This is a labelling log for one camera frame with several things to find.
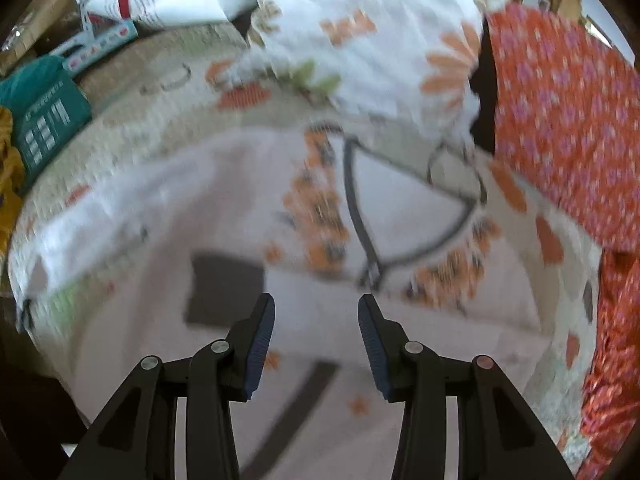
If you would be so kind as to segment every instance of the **teal bag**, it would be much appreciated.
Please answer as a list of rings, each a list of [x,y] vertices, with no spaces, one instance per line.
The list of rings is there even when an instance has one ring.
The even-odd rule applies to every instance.
[[[0,82],[0,105],[14,117],[12,145],[20,152],[26,178],[21,196],[47,164],[91,120],[91,107],[62,67],[43,56]]]
[[[8,108],[14,121],[27,113],[28,108],[64,72],[59,56],[39,57],[20,67],[4,81],[0,81],[0,106]]]

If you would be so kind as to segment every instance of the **blue textured finger pad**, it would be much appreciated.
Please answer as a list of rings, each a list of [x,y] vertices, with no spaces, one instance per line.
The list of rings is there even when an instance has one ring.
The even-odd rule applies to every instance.
[[[378,336],[378,331],[371,319],[369,309],[362,303],[358,305],[358,324],[360,325],[364,348],[367,350],[373,380],[376,381],[376,388],[382,393],[385,400],[389,400],[389,393],[391,392],[389,361],[382,346],[382,341]]]
[[[251,399],[254,391],[258,389],[264,360],[267,357],[273,324],[276,320],[276,306],[273,300],[269,300],[262,314],[262,319],[255,332],[254,341],[251,344],[246,358],[246,375],[244,376],[244,393],[247,399]]]

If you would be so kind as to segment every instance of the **white pillow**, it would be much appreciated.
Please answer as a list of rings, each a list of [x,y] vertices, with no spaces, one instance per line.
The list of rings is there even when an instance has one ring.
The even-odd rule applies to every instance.
[[[341,110],[411,121],[469,139],[468,85],[482,34],[478,0],[258,0],[252,48],[229,85],[273,72]]]

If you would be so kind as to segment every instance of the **yellow fabric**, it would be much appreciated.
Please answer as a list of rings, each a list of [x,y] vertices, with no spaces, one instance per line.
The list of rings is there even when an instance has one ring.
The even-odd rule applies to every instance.
[[[22,199],[16,194],[24,182],[24,164],[18,150],[11,145],[14,118],[0,106],[0,253],[6,254],[11,234],[22,208]]]

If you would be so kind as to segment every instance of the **red patterned cloth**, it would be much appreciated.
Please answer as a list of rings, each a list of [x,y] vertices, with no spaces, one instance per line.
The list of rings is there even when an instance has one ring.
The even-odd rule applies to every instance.
[[[640,77],[577,23],[519,5],[488,16],[495,156],[603,248],[582,433],[597,478],[640,416]]]

